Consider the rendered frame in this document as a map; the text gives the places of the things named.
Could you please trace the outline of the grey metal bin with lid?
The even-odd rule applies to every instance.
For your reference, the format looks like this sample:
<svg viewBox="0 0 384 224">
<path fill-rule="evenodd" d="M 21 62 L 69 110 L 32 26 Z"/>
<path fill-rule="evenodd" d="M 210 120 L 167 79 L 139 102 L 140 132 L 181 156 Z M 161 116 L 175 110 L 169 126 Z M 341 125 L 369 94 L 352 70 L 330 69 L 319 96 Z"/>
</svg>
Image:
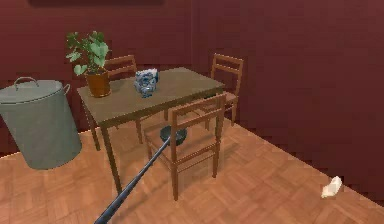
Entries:
<svg viewBox="0 0 384 224">
<path fill-rule="evenodd" d="M 19 77 L 0 90 L 0 116 L 32 169 L 62 166 L 81 152 L 67 100 L 70 89 L 56 80 Z"/>
</svg>

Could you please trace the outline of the white crumpled cloth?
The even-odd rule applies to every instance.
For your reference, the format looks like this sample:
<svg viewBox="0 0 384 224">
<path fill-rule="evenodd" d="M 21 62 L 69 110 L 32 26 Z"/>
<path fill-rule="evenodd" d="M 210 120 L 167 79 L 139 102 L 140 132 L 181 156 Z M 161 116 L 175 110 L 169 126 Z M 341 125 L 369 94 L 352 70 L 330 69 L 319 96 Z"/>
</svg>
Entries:
<svg viewBox="0 0 384 224">
<path fill-rule="evenodd" d="M 339 176 L 335 176 L 331 179 L 330 183 L 322 188 L 321 197 L 333 197 L 335 196 L 342 186 L 342 179 Z"/>
</svg>

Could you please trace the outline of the green plant in brown pot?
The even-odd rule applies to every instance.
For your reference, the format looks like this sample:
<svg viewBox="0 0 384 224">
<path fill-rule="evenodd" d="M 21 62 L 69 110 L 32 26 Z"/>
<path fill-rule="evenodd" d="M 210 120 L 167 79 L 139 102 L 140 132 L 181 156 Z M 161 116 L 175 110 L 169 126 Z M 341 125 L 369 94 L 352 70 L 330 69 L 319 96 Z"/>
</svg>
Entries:
<svg viewBox="0 0 384 224">
<path fill-rule="evenodd" d="M 73 65 L 73 72 L 85 77 L 90 94 L 96 98 L 109 95 L 111 90 L 105 64 L 110 49 L 104 34 L 98 31 L 86 35 L 70 32 L 66 35 L 66 43 L 69 50 L 66 58 Z"/>
</svg>

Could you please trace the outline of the brown wooden chair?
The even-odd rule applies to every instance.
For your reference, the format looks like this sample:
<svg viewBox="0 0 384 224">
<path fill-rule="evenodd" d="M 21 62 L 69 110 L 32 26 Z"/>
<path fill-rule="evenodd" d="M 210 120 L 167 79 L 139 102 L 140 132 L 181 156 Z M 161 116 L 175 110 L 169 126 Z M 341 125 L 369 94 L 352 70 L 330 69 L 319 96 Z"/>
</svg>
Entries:
<svg viewBox="0 0 384 224">
<path fill-rule="evenodd" d="M 148 159 L 165 143 L 159 159 L 170 170 L 174 200 L 178 200 L 178 175 L 211 158 L 212 177 L 218 172 L 225 111 L 225 95 L 172 108 L 170 120 L 143 130 Z"/>
<path fill-rule="evenodd" d="M 226 111 L 231 112 L 231 125 L 235 124 L 239 101 L 239 92 L 243 76 L 244 60 L 215 53 L 213 55 L 210 77 L 215 78 L 217 71 L 228 72 L 236 77 L 236 86 L 232 92 L 224 91 L 226 96 Z"/>
<path fill-rule="evenodd" d="M 117 102 L 125 106 L 132 113 L 132 120 L 135 121 L 137 135 L 139 143 L 143 143 L 142 139 L 142 130 L 141 130 L 141 122 L 150 116 L 153 115 L 153 112 L 147 112 L 145 115 L 137 109 L 137 106 L 144 103 L 144 99 L 140 93 L 138 93 L 134 87 L 135 74 L 137 71 L 137 65 L 135 61 L 135 57 L 133 55 L 121 56 L 113 59 L 109 59 L 106 61 L 106 69 L 108 72 L 108 78 L 111 79 L 116 75 L 122 73 L 133 73 L 133 78 L 120 78 L 116 80 L 110 80 L 110 90 L 112 94 L 119 93 L 122 96 L 122 99 L 118 99 Z"/>
</svg>

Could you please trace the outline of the brown wooden table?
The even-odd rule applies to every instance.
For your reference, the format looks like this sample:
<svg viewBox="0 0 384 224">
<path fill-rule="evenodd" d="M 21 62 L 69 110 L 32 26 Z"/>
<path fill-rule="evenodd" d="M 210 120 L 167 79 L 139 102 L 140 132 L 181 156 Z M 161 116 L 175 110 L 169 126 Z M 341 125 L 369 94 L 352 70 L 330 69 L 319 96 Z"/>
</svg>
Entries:
<svg viewBox="0 0 384 224">
<path fill-rule="evenodd" d="M 108 129 L 193 100 L 222 93 L 224 88 L 223 83 L 184 67 L 160 71 L 156 90 L 148 98 L 142 98 L 136 91 L 134 81 L 134 77 L 111 81 L 111 93 L 102 98 L 92 97 L 87 86 L 77 89 L 97 151 L 100 151 L 101 147 L 95 128 L 100 128 L 118 194 L 122 192 L 122 186 Z"/>
</svg>

